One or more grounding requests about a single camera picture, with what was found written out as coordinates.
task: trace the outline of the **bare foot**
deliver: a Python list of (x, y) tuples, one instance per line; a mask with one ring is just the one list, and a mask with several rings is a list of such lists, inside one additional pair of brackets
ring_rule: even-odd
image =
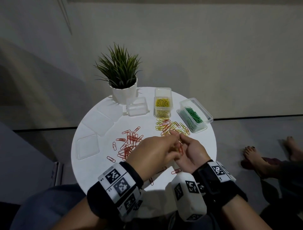
[(289, 159), (291, 161), (303, 161), (303, 151), (299, 148), (293, 137), (287, 137), (284, 143), (290, 149)]
[(244, 156), (254, 166), (255, 171), (259, 175), (259, 177), (261, 178), (269, 177), (268, 169), (270, 168), (271, 165), (262, 159), (260, 153), (256, 150), (255, 147), (247, 146), (244, 149)]

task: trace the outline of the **left hand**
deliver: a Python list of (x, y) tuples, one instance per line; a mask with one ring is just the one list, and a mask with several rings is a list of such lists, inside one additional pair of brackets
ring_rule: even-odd
[(148, 137), (131, 152), (126, 162), (145, 182), (169, 161), (181, 157), (180, 153), (175, 150), (175, 146), (178, 145), (178, 138), (174, 135)]

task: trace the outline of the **wrist strap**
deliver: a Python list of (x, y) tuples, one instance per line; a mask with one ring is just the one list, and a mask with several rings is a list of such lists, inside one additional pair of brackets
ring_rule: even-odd
[(91, 211), (108, 220), (127, 214), (140, 197), (143, 180), (127, 162), (115, 163), (87, 192)]
[(235, 178), (220, 162), (209, 160), (192, 174), (209, 211), (219, 211), (237, 194), (247, 201), (246, 194), (234, 183)]

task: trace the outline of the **white flower pot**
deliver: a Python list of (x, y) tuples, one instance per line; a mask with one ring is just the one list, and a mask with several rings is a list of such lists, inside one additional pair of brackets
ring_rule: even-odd
[(117, 99), (117, 102), (119, 104), (126, 105), (127, 99), (130, 99), (130, 98), (135, 99), (136, 92), (137, 92), (137, 82), (138, 82), (138, 78), (136, 77), (135, 84), (126, 89), (116, 89), (109, 84), (109, 86), (113, 90), (113, 96)]

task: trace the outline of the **floor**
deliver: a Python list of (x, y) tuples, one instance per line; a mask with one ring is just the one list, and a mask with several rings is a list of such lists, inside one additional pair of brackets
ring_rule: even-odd
[[(293, 136), (303, 148), (303, 117), (280, 117), (214, 121), (212, 127), (217, 140), (217, 160), (237, 179), (237, 185), (247, 194), (250, 205), (260, 213), (273, 198), (279, 195), (278, 181), (260, 181), (254, 171), (243, 169), (242, 149), (255, 146), (264, 157), (287, 160), (280, 145), (282, 139)], [(70, 148), (75, 130), (52, 130), (18, 133), (31, 145), (52, 160), (63, 162), (63, 184), (76, 183), (70, 163)]]

